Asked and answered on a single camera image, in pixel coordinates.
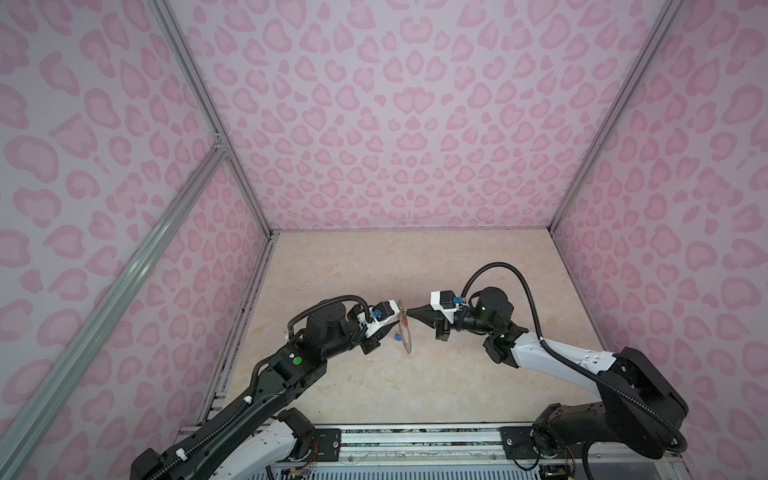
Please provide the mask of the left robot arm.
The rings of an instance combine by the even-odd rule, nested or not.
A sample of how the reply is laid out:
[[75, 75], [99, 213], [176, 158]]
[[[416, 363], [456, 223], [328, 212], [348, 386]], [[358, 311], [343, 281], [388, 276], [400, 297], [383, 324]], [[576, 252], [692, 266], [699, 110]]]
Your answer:
[[287, 324], [288, 339], [253, 368], [244, 391], [212, 419], [162, 453], [147, 449], [133, 479], [247, 479], [283, 460], [323, 458], [323, 439], [292, 402], [327, 371], [331, 358], [370, 353], [404, 317], [395, 300], [374, 306], [356, 295], [319, 302]]

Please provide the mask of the metal perforated ring disc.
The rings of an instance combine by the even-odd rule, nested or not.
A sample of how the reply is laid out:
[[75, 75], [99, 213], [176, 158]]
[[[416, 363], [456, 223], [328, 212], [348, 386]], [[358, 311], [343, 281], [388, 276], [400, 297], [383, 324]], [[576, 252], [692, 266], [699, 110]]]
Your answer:
[[412, 354], [412, 350], [413, 350], [413, 341], [412, 341], [412, 335], [411, 335], [410, 327], [409, 327], [409, 330], [406, 330], [406, 329], [403, 327], [402, 323], [401, 323], [401, 322], [402, 322], [404, 319], [406, 319], [406, 318], [407, 318], [407, 320], [408, 320], [407, 311], [406, 311], [406, 310], [403, 310], [403, 311], [401, 312], [401, 314], [400, 314], [400, 321], [399, 321], [399, 334], [401, 334], [401, 335], [403, 336], [403, 339], [404, 339], [404, 341], [405, 341], [404, 343], [401, 343], [401, 344], [402, 344], [402, 346], [403, 346], [403, 348], [404, 348], [404, 351], [405, 351], [405, 352], [406, 352], [408, 355], [411, 355], [411, 354]]

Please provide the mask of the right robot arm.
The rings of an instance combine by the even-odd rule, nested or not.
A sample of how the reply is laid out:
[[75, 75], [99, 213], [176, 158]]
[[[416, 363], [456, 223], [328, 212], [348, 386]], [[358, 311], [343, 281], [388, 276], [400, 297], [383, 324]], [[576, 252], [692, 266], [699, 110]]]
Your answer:
[[622, 444], [650, 459], [687, 449], [681, 426], [689, 408], [642, 352], [629, 347], [618, 353], [595, 351], [550, 341], [538, 330], [515, 324], [513, 312], [503, 290], [487, 287], [469, 298], [437, 291], [429, 304], [407, 315], [432, 328], [440, 341], [453, 332], [479, 335], [494, 363], [544, 373], [597, 396], [593, 403], [553, 403], [543, 410], [524, 442], [542, 457], [601, 442]]

